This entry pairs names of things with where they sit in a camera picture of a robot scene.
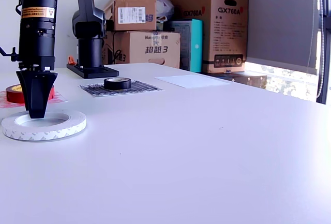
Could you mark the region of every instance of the robotic arm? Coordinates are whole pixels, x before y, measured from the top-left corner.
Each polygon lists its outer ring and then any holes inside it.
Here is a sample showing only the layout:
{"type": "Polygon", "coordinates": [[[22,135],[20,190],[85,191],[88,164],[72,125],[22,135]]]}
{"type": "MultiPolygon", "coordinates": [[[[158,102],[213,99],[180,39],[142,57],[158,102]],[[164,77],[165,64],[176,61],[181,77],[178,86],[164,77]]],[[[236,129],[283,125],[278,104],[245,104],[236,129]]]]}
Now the robotic arm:
{"type": "MultiPolygon", "coordinates": [[[[72,23],[73,33],[79,40],[79,64],[68,68],[73,71],[107,71],[101,62],[102,38],[106,34],[104,12],[95,8],[94,0],[78,2],[79,11],[74,14],[72,23]]],[[[19,0],[16,11],[21,15],[19,54],[16,54],[15,48],[11,54],[6,54],[0,48],[0,53],[19,62],[17,76],[30,117],[44,118],[48,96],[57,77],[57,73],[51,72],[55,64],[57,0],[19,0]]]]}

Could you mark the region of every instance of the teal box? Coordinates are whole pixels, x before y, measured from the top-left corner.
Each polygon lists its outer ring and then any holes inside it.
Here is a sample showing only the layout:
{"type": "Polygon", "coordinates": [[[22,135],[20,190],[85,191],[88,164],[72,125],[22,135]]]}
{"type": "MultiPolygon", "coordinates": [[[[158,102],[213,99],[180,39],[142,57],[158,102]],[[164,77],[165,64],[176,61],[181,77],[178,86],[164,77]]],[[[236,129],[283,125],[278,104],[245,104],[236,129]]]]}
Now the teal box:
{"type": "Polygon", "coordinates": [[[176,20],[167,23],[168,29],[180,33],[180,68],[202,71],[202,21],[176,20]]]}

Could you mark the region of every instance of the gray grid mat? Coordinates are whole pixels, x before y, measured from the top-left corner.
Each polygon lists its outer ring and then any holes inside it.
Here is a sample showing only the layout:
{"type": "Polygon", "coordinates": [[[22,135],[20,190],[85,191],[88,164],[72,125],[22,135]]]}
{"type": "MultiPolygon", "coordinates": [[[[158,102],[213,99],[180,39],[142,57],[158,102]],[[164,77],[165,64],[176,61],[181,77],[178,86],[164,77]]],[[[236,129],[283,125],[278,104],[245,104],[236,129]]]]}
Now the gray grid mat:
{"type": "Polygon", "coordinates": [[[79,87],[95,97],[118,96],[118,95],[129,95],[129,94],[137,94],[144,92],[162,91],[162,89],[160,88],[139,81],[132,81],[131,88],[125,89],[123,91],[110,91],[108,89],[105,89],[103,87],[103,83],[80,85],[79,87]]]}

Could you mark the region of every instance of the black tape roll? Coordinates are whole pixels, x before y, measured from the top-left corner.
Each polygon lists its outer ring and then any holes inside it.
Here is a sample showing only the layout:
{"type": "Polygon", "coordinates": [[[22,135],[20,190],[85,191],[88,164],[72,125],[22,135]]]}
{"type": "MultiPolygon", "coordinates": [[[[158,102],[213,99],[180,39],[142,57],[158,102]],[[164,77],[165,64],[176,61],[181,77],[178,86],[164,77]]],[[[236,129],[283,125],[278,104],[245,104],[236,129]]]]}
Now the black tape roll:
{"type": "Polygon", "coordinates": [[[104,80],[104,88],[111,91],[120,91],[131,88],[131,79],[129,78],[107,78],[104,80]]]}

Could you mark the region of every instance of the roll of tape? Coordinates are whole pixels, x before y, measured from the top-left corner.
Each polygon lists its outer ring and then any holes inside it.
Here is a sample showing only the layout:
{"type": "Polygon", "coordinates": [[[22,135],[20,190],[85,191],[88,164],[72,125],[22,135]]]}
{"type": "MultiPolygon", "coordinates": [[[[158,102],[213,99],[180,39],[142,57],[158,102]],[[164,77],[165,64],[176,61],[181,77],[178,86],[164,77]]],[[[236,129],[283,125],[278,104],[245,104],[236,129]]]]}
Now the roll of tape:
{"type": "Polygon", "coordinates": [[[5,136],[25,141],[60,139],[81,132],[86,127],[85,114],[74,110],[47,111],[43,119],[31,119],[28,111],[2,121],[5,136]]]}
{"type": "MultiPolygon", "coordinates": [[[[24,104],[24,95],[21,85],[18,84],[6,88],[6,95],[7,95],[7,101],[24,104]]],[[[54,97],[55,97],[55,88],[53,85],[48,99],[51,100],[54,97]]]]}
{"type": "Polygon", "coordinates": [[[104,88],[111,91],[120,91],[131,88],[131,79],[129,78],[107,78],[104,80],[104,88]]]}

